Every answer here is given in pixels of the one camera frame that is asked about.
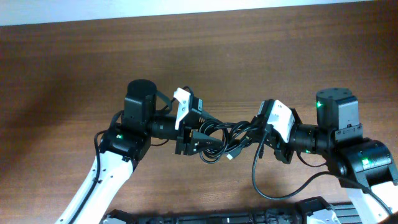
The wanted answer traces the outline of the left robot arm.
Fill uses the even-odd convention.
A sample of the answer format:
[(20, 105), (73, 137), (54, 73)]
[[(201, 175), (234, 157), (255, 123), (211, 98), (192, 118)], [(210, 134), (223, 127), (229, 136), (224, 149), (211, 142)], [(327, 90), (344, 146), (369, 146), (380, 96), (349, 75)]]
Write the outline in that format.
[(128, 84), (123, 110), (113, 116), (108, 129), (95, 134), (92, 168), (57, 223), (99, 223), (152, 146), (152, 138), (175, 141), (176, 154), (187, 156), (223, 146), (219, 139), (199, 132), (204, 122), (214, 121), (201, 99), (189, 88), (178, 88), (174, 100), (176, 115), (170, 113), (172, 100), (154, 82), (138, 79)]

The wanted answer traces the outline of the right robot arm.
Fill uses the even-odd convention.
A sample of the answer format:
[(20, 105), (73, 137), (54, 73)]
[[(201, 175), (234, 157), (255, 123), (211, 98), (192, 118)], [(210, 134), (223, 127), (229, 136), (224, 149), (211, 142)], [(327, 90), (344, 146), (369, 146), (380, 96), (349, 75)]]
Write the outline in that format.
[(279, 100), (265, 100), (252, 119), (248, 135), (262, 157), (264, 146), (290, 164), (294, 154), (324, 158), (327, 175), (338, 178), (363, 223), (391, 221), (397, 216), (397, 166), (387, 146), (363, 136), (357, 97), (347, 88), (316, 94), (317, 124), (302, 123), (297, 111)]

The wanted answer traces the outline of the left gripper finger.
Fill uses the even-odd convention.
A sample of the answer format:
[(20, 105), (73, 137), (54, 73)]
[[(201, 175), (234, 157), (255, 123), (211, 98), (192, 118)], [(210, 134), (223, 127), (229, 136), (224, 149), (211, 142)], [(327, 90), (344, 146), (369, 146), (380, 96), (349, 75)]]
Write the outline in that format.
[(215, 117), (213, 117), (212, 115), (210, 115), (208, 113), (202, 113), (200, 115), (199, 122), (200, 122), (200, 124), (204, 124), (204, 123), (220, 124), (221, 123), (220, 120), (216, 119)]
[(190, 140), (190, 154), (196, 154), (209, 148), (221, 148), (223, 145), (222, 140), (193, 131)]

